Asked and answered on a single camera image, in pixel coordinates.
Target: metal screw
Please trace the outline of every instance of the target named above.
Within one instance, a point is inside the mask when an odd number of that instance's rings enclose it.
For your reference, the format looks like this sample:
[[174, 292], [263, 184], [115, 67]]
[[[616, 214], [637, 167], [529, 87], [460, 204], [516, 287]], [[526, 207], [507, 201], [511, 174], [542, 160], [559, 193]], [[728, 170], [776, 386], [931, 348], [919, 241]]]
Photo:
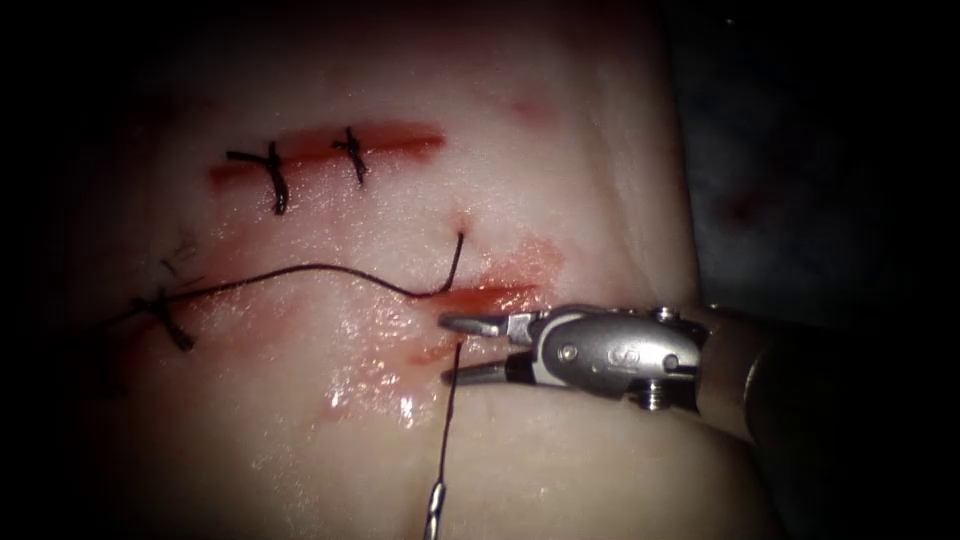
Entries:
[[668, 307], [662, 307], [657, 309], [654, 312], [654, 316], [656, 316], [657, 320], [660, 322], [674, 321], [680, 317], [680, 315], [676, 312], [676, 310], [670, 309]]
[[648, 411], [658, 411], [670, 406], [667, 400], [667, 390], [660, 384], [660, 381], [650, 381], [647, 387], [640, 391], [637, 396], [637, 403], [640, 408]]
[[561, 362], [571, 362], [577, 358], [577, 347], [572, 343], [567, 343], [560, 347], [559, 356]]
[[664, 371], [674, 371], [680, 367], [680, 359], [675, 354], [668, 354], [663, 357]]

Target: black suture thread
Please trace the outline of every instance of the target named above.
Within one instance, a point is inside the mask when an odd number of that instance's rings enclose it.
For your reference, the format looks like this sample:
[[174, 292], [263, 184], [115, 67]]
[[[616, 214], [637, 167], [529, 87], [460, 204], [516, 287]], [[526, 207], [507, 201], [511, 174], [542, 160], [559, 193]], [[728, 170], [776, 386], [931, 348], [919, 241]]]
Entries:
[[118, 323], [120, 323], [120, 322], [123, 322], [123, 321], [125, 321], [125, 320], [127, 320], [127, 319], [129, 319], [129, 318], [131, 318], [131, 317], [133, 317], [133, 316], [135, 316], [135, 315], [139, 315], [140, 313], [143, 313], [143, 312], [145, 312], [145, 311], [150, 311], [150, 312], [152, 312], [152, 313], [154, 313], [154, 314], [156, 315], [157, 312], [154, 311], [154, 306], [157, 305], [157, 304], [160, 304], [160, 305], [163, 306], [163, 308], [164, 308], [164, 309], [163, 309], [163, 312], [165, 312], [165, 313], [167, 314], [169, 323], [170, 323], [171, 325], [173, 325], [174, 328], [176, 328], [176, 325], [173, 324], [173, 320], [169, 318], [169, 310], [166, 309], [166, 306], [169, 305], [169, 304], [172, 304], [172, 303], [174, 303], [174, 302], [182, 302], [182, 301], [184, 301], [184, 300], [192, 300], [192, 299], [194, 299], [194, 298], [199, 298], [199, 297], [201, 297], [201, 296], [210, 296], [210, 295], [214, 295], [214, 294], [219, 294], [219, 293], [222, 293], [222, 292], [231, 291], [231, 290], [233, 290], [233, 289], [239, 289], [240, 287], [244, 287], [244, 286], [247, 286], [247, 285], [252, 285], [252, 284], [254, 284], [254, 283], [259, 283], [259, 282], [261, 282], [261, 281], [266, 281], [266, 280], [268, 280], [268, 279], [273, 279], [273, 278], [276, 278], [276, 277], [285, 276], [285, 275], [287, 275], [287, 274], [295, 274], [295, 273], [297, 273], [297, 272], [310, 272], [310, 271], [313, 271], [313, 272], [317, 272], [317, 271], [342, 272], [342, 273], [344, 273], [344, 274], [349, 274], [349, 275], [351, 275], [351, 276], [355, 276], [355, 277], [358, 277], [358, 278], [360, 278], [360, 279], [364, 279], [364, 280], [366, 280], [366, 281], [369, 281], [370, 283], [373, 283], [374, 285], [378, 285], [378, 286], [383, 287], [383, 288], [385, 288], [385, 289], [387, 289], [387, 290], [389, 290], [389, 291], [392, 291], [392, 292], [395, 292], [395, 293], [397, 293], [397, 294], [403, 295], [403, 296], [405, 296], [406, 298], [410, 298], [410, 299], [413, 299], [413, 300], [420, 299], [420, 298], [429, 298], [429, 297], [431, 297], [431, 296], [436, 296], [436, 295], [438, 295], [438, 294], [445, 293], [445, 292], [449, 291], [450, 288], [453, 286], [453, 278], [454, 278], [454, 276], [455, 276], [456, 273], [457, 273], [457, 265], [460, 263], [460, 253], [461, 253], [461, 251], [463, 250], [463, 238], [464, 238], [463, 233], [457, 233], [457, 249], [456, 249], [456, 250], [454, 251], [454, 253], [453, 253], [453, 263], [450, 265], [450, 273], [447, 275], [447, 280], [443, 283], [443, 285], [440, 286], [440, 288], [437, 289], [437, 290], [435, 290], [435, 291], [425, 292], [425, 293], [418, 293], [418, 292], [408, 291], [408, 290], [406, 290], [406, 289], [404, 289], [404, 288], [402, 288], [402, 287], [398, 287], [397, 285], [394, 285], [394, 284], [392, 284], [392, 283], [390, 283], [390, 282], [388, 282], [388, 281], [386, 281], [386, 280], [383, 280], [383, 279], [381, 279], [381, 278], [378, 278], [378, 277], [376, 277], [376, 276], [374, 276], [374, 275], [372, 275], [372, 274], [368, 274], [368, 273], [363, 272], [363, 271], [361, 271], [361, 270], [356, 270], [356, 269], [353, 269], [353, 268], [348, 268], [348, 267], [346, 267], [346, 266], [339, 266], [339, 265], [336, 265], [336, 264], [322, 264], [322, 263], [317, 263], [317, 264], [300, 264], [300, 265], [296, 265], [296, 266], [288, 266], [288, 267], [286, 267], [286, 268], [281, 268], [281, 269], [279, 269], [279, 270], [274, 270], [274, 271], [272, 271], [272, 272], [267, 272], [266, 274], [260, 274], [259, 276], [254, 276], [254, 277], [250, 277], [250, 278], [246, 278], [246, 279], [241, 279], [241, 280], [239, 280], [239, 281], [233, 281], [233, 282], [230, 282], [230, 283], [223, 283], [223, 284], [221, 284], [221, 285], [214, 285], [214, 286], [212, 286], [212, 287], [207, 287], [207, 288], [204, 288], [204, 289], [197, 289], [197, 290], [195, 290], [195, 291], [187, 291], [187, 292], [183, 292], [183, 293], [179, 293], [179, 294], [174, 294], [174, 295], [170, 295], [170, 296], [163, 296], [162, 298], [157, 299], [157, 300], [155, 300], [154, 302], [146, 302], [146, 301], [140, 300], [139, 302], [137, 302], [137, 304], [135, 305], [135, 307], [134, 307], [133, 309], [128, 310], [128, 311], [125, 311], [125, 312], [123, 312], [123, 313], [119, 313], [119, 314], [117, 314], [117, 315], [114, 315], [113, 317], [110, 317], [109, 319], [106, 319], [106, 320], [104, 320], [104, 321], [99, 322], [98, 324], [92, 326], [92, 327], [88, 330], [88, 332], [91, 332], [91, 333], [92, 333], [92, 332], [100, 331], [100, 330], [102, 330], [102, 329], [104, 329], [104, 328], [107, 328], [107, 327], [113, 326], [113, 325], [115, 325], [115, 324], [118, 324]]
[[270, 174], [270, 180], [273, 182], [273, 193], [276, 196], [276, 202], [273, 205], [273, 213], [282, 216], [287, 211], [287, 201], [290, 199], [290, 190], [287, 188], [287, 181], [280, 173], [282, 161], [277, 155], [276, 141], [270, 141], [267, 149], [267, 157], [260, 157], [246, 152], [227, 151], [227, 159], [234, 161], [250, 161], [262, 165]]
[[366, 175], [370, 169], [367, 168], [367, 164], [363, 162], [363, 158], [360, 157], [360, 141], [353, 136], [353, 130], [350, 129], [350, 126], [347, 126], [347, 141], [333, 141], [333, 144], [330, 146], [336, 148], [337, 150], [346, 150], [347, 155], [350, 156], [350, 160], [353, 161], [353, 168], [357, 171], [357, 181], [360, 182], [360, 185], [363, 185], [363, 177]]
[[160, 324], [166, 328], [167, 334], [170, 335], [170, 339], [178, 349], [183, 352], [190, 351], [193, 349], [197, 340], [183, 328], [177, 326], [177, 323], [173, 322], [173, 316], [170, 315], [170, 310], [167, 308], [168, 301], [169, 299], [164, 296], [163, 290], [161, 289], [156, 300], [147, 301], [143, 298], [134, 298], [133, 305], [134, 309], [153, 314], [153, 316], [160, 321]]
[[164, 268], [169, 270], [170, 273], [173, 274], [173, 277], [176, 277], [176, 278], [180, 277], [180, 275], [177, 274], [177, 269], [174, 268], [172, 264], [170, 264], [170, 261], [166, 259], [160, 259], [160, 264], [162, 264]]
[[447, 396], [447, 416], [443, 424], [443, 441], [440, 443], [440, 472], [437, 482], [443, 482], [443, 470], [447, 464], [447, 440], [450, 438], [450, 423], [453, 421], [453, 396], [457, 391], [457, 370], [460, 369], [460, 349], [463, 342], [457, 342], [457, 350], [453, 353], [453, 375], [450, 379], [450, 394]]

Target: pivot screw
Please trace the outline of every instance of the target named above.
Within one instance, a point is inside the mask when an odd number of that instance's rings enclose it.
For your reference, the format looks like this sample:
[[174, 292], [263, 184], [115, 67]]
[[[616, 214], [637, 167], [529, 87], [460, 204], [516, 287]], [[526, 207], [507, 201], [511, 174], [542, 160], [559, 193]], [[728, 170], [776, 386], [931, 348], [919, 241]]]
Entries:
[[572, 362], [577, 358], [577, 347], [572, 343], [567, 343], [563, 347], [560, 347], [559, 356], [561, 362]]

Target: skin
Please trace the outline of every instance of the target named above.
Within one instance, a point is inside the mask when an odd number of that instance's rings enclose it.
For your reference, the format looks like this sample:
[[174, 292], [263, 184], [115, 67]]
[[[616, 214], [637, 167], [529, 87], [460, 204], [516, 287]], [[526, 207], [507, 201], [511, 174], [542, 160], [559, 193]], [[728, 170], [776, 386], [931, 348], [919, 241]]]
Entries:
[[[61, 244], [67, 302], [52, 328], [70, 334], [160, 288], [304, 262], [430, 291], [458, 233], [454, 289], [507, 290], [499, 311], [697, 300], [677, 124], [647, 12], [331, 19], [303, 8], [239, 17], [145, 70], [109, 137], [90, 143], [110, 159], [77, 173], [82, 204]], [[209, 179], [226, 150], [266, 155], [291, 132], [385, 119], [437, 126], [445, 144], [424, 162], [369, 156], [362, 188], [345, 154], [290, 169], [283, 216], [265, 172]], [[73, 481], [94, 519], [128, 532], [418, 537], [443, 428], [438, 376], [456, 340], [435, 319], [450, 305], [298, 274], [170, 306], [197, 339], [189, 352], [145, 314], [86, 336], [63, 361]], [[464, 364], [508, 352], [464, 343]], [[95, 376], [104, 365], [113, 393]], [[777, 534], [742, 444], [577, 392], [459, 389], [446, 480], [444, 538]]]

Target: wound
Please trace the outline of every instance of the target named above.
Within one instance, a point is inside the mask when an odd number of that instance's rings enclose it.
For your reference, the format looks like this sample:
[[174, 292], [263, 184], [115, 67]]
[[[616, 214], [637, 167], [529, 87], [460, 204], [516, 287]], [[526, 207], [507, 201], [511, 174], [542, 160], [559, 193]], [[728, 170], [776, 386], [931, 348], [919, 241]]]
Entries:
[[[393, 163], [397, 167], [428, 165], [446, 147], [446, 135], [439, 126], [420, 122], [380, 122], [351, 124], [350, 133], [357, 142], [353, 161], [349, 149], [335, 145], [348, 145], [351, 136], [344, 141], [342, 126], [320, 126], [293, 132], [277, 138], [277, 152], [284, 156], [280, 172], [290, 191], [306, 188], [309, 182], [333, 182], [342, 178], [338, 163], [344, 157], [351, 159], [351, 176], [366, 181], [370, 167], [378, 163]], [[208, 170], [210, 187], [214, 193], [234, 189], [238, 185], [262, 181], [258, 172], [262, 163], [255, 160], [222, 163]]]

